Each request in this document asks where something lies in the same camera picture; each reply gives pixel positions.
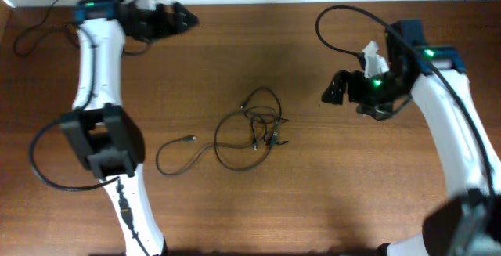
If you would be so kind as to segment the black usb cable thin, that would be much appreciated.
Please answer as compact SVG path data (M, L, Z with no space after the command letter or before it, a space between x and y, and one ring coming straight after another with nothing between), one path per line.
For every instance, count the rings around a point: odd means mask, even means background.
M278 109L271 106L251 106L248 103L252 100L258 92L268 92L276 101ZM282 146L288 143L287 140L279 141L278 128L281 124L287 123L289 120L282 117L283 110L278 96L268 87L261 86L256 88L240 105L243 115L250 121L250 128L252 131L252 147L254 150L258 149L258 142L262 140L266 146L272 148L273 146ZM254 129L255 124L261 124L265 127L262 137L259 139Z

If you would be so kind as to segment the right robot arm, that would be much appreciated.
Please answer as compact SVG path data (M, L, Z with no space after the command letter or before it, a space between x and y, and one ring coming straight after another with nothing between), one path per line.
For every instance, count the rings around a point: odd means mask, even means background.
M428 45L418 20L385 27L388 57L370 42L357 57L361 70L340 70L324 103L356 103L359 114L393 118L397 99L415 103L429 127L445 176L447 200L420 232L381 244L376 255L498 255L500 159L471 98L466 67L457 50Z

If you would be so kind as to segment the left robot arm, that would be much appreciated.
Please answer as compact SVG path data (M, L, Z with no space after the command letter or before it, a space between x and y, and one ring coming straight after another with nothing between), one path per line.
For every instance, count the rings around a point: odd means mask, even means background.
M78 91L60 129L82 167L98 180L112 203L126 255L166 255L143 178L146 148L121 97L121 61L127 38L153 42L199 25L198 17L173 2L82 0L74 9L80 43Z

